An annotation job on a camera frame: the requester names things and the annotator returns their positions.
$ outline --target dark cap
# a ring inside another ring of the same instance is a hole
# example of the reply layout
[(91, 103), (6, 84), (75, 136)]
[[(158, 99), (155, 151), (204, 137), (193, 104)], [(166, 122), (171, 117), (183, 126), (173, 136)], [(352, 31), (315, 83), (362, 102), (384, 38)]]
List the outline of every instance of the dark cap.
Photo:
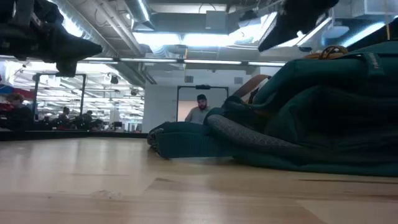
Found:
[(197, 97), (197, 101), (199, 101), (199, 100), (207, 100), (207, 99), (204, 94), (201, 94), (201, 95), (198, 95), (198, 97)]

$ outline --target person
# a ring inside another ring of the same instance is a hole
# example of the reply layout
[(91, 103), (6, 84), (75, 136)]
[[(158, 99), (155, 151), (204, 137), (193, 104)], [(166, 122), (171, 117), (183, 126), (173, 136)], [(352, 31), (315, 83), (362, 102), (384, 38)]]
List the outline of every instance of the person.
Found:
[(198, 106), (192, 108), (187, 118), (185, 118), (186, 122), (203, 124), (207, 113), (211, 110), (211, 108), (207, 105), (207, 98), (204, 94), (197, 96), (197, 102)]
[(24, 97), (19, 93), (11, 93), (6, 100), (11, 105), (11, 110), (7, 112), (7, 120), (1, 126), (12, 131), (26, 131), (33, 124), (32, 111), (22, 104)]
[(65, 106), (62, 111), (63, 111), (63, 113), (60, 114), (58, 116), (58, 118), (61, 119), (61, 120), (64, 120), (64, 121), (68, 121), (69, 120), (70, 109)]
[(84, 121), (86, 121), (87, 123), (92, 122), (93, 120), (93, 112), (92, 111), (87, 111), (86, 113), (82, 114), (81, 116), (83, 118)]

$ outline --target wooden table surface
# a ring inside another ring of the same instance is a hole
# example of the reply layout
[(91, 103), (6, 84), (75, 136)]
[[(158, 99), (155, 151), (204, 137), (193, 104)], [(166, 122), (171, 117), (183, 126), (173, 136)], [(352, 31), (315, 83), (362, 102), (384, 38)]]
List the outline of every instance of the wooden table surface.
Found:
[(398, 179), (167, 161), (145, 140), (0, 142), (0, 223), (398, 223)]

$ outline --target gray shirt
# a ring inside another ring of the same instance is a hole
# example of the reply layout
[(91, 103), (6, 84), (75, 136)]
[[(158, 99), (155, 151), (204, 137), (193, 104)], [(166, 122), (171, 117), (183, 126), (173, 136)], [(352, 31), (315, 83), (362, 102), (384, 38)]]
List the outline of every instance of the gray shirt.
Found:
[(187, 118), (185, 118), (186, 122), (196, 123), (196, 124), (203, 124), (205, 120), (205, 116), (211, 108), (208, 106), (206, 109), (201, 110), (199, 107), (192, 108), (191, 112), (189, 112)]

